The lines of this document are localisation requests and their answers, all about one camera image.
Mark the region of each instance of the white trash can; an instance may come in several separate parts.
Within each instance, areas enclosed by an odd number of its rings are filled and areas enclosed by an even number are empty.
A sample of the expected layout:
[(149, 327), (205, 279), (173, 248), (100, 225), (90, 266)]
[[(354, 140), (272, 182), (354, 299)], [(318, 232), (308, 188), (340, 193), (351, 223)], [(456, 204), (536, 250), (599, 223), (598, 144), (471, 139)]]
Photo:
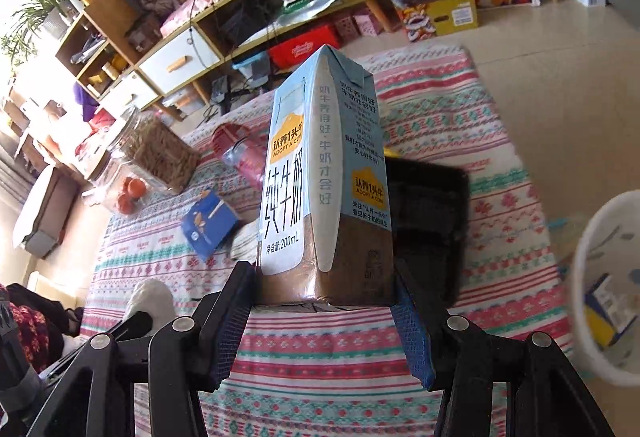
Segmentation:
[(640, 190), (607, 202), (587, 224), (569, 271), (570, 311), (577, 362), (620, 387), (640, 386), (640, 318), (609, 348), (593, 340), (584, 311), (585, 294), (608, 273), (611, 288), (631, 309), (640, 295)]

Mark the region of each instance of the brown carton bottom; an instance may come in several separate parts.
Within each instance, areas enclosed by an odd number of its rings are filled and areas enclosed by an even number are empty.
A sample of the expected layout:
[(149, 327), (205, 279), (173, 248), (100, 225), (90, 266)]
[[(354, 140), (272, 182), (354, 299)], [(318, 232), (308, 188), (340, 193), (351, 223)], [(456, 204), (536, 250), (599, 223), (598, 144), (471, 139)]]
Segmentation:
[(395, 303), (390, 231), (341, 214), (334, 263), (323, 273), (316, 264), (311, 226), (308, 214), (304, 218), (305, 248), (300, 264), (269, 276), (263, 275), (258, 267), (256, 305), (321, 302), (336, 307), (370, 307)]

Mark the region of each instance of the black pants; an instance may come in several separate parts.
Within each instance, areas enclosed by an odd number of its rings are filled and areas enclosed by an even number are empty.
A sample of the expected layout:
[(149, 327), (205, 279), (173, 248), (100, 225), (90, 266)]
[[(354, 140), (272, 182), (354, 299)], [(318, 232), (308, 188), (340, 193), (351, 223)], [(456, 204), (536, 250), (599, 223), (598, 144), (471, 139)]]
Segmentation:
[(69, 317), (66, 315), (62, 303), (47, 300), (17, 283), (8, 285), (6, 289), (11, 303), (18, 307), (26, 306), (34, 311), (39, 311), (45, 317), (49, 330), (49, 364), (59, 360), (62, 357), (62, 349), (65, 344), (62, 334), (71, 335)]

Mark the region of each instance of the tiled floor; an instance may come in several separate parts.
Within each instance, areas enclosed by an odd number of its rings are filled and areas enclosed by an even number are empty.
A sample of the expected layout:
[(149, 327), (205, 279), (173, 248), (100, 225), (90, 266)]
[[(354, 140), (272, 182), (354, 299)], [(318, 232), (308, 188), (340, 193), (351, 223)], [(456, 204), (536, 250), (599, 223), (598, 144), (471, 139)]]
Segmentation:
[[(495, 97), (550, 219), (590, 216), (609, 198), (640, 187), (640, 32), (612, 8), (574, 1), (480, 14), (481, 27), (436, 41), (462, 43)], [(352, 58), (406, 45), (403, 32), (360, 38)], [(198, 114), (178, 125), (186, 133)], [(106, 210), (78, 202), (65, 242), (38, 270), (86, 296)], [(618, 437), (636, 435), (640, 389), (591, 382)]]

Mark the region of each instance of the white drawer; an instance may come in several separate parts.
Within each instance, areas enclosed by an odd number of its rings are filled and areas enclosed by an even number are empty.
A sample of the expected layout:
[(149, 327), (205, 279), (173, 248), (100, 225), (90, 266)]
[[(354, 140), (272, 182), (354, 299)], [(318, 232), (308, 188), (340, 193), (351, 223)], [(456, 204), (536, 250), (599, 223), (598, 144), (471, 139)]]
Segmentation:
[[(169, 72), (168, 67), (182, 57), (187, 56), (187, 62), (180, 68)], [(200, 33), (193, 30), (193, 42), (189, 30), (178, 34), (167, 45), (154, 52), (151, 57), (140, 65), (140, 70), (147, 76), (164, 94), (174, 88), (182, 86), (205, 68), (214, 65), (220, 60), (204, 41)]]
[(113, 117), (119, 118), (129, 105), (134, 104), (142, 109), (156, 97), (158, 94), (138, 74), (133, 72), (114, 86), (109, 94), (100, 101), (100, 104)]

